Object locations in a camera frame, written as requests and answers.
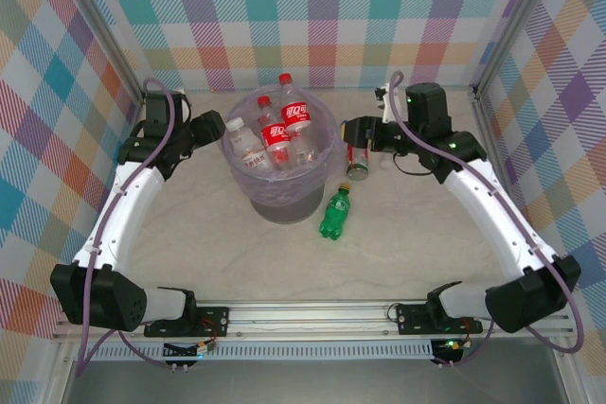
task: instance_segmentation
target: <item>trash bin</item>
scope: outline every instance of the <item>trash bin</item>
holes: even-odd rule
[[[310,92],[295,86],[308,104],[315,140],[320,153],[313,162],[295,169],[263,173],[248,168],[232,149],[227,134],[220,147],[234,179],[253,207],[265,219],[281,224],[304,220],[319,206],[324,195],[324,183],[335,170],[344,168],[347,146],[341,139],[337,123],[329,109]],[[257,98],[272,97],[278,104],[281,87],[269,85],[258,88],[242,99],[225,117],[225,122],[242,117],[247,126],[260,137]]]

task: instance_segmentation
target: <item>plaid fabric backdrop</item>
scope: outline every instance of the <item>plaid fabric backdrop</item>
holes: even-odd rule
[[[606,0],[541,0],[486,100],[516,202],[582,267],[582,303],[591,313],[583,357],[603,396],[605,89]]]
[[[98,0],[140,77],[251,89],[368,87],[395,69],[467,85],[516,0]]]
[[[501,40],[501,37],[503,36],[503,33],[505,32],[509,24],[509,18],[511,17],[511,13],[515,11],[519,1],[520,0],[508,0],[508,3],[503,9],[503,12],[501,13],[501,17],[499,18],[496,27],[490,35],[490,40],[486,45],[484,52],[482,53],[480,63],[477,65],[475,71],[473,72],[472,80],[465,82],[469,82],[470,84],[476,84],[478,82],[479,78],[482,76],[482,73],[486,69],[486,65],[490,57],[492,56],[492,51],[494,50],[494,47]]]
[[[49,285],[98,216],[134,103],[73,0],[0,0],[0,402],[35,396]]]

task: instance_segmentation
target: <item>cable tie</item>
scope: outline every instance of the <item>cable tie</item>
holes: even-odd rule
[[[493,189],[490,189],[490,188],[486,187],[486,189],[489,191],[489,193],[490,193],[491,195],[495,195],[495,194],[497,194],[497,193],[501,193],[501,192],[503,191],[503,187],[502,187],[502,186],[501,186],[501,187],[498,187],[498,186],[496,186],[495,184],[493,184],[493,185],[492,185],[492,188],[493,188]]]
[[[101,249],[98,248],[97,246],[85,245],[84,246],[84,251],[87,252],[87,253],[97,253],[97,254],[99,254],[101,252]]]

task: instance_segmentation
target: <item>plastic bottle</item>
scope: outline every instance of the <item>plastic bottle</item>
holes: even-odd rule
[[[305,101],[301,100],[293,87],[293,78],[289,73],[279,76],[282,86],[280,106],[286,131],[291,138],[291,150],[297,166],[305,165],[318,156],[313,137],[312,117]]]
[[[286,132],[284,121],[272,109],[272,101],[269,97],[259,97],[257,104],[261,109],[261,117],[258,118],[258,123],[261,126],[261,138],[267,153],[269,153],[276,169],[290,169],[289,148],[291,139]]]
[[[234,153],[239,156],[247,167],[265,172],[274,170],[265,148],[250,128],[244,125],[242,117],[236,117],[225,124],[229,131],[229,140],[234,147]]]
[[[343,225],[348,218],[349,208],[349,184],[341,184],[337,194],[332,196],[329,206],[326,207],[326,213],[322,224],[320,224],[320,234],[322,237],[330,237],[336,240],[343,234]]]

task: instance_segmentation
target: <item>metal corner post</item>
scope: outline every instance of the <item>metal corner post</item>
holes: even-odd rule
[[[101,47],[107,54],[108,60],[115,68],[118,76],[124,83],[131,96],[142,104],[141,87],[137,81],[134,71],[122,53],[114,34],[105,22],[101,11],[95,0],[74,0],[78,10],[91,28],[93,35],[97,38]]]
[[[478,82],[473,86],[470,92],[470,102],[472,103],[472,111],[475,121],[479,127],[482,140],[487,148],[489,157],[494,164],[495,171],[501,182],[506,187],[506,190],[511,194],[511,185],[508,174],[505,170],[503,159],[500,156],[499,149],[496,143],[496,137],[490,127],[490,119],[486,113],[486,107],[483,102],[483,96],[490,88],[494,79],[498,76],[501,66],[505,62],[513,44],[515,43],[520,31],[526,25],[532,11],[537,6],[539,0],[519,0],[514,11],[511,13],[508,25],[503,32],[503,36],[497,42],[486,68],[480,76]]]

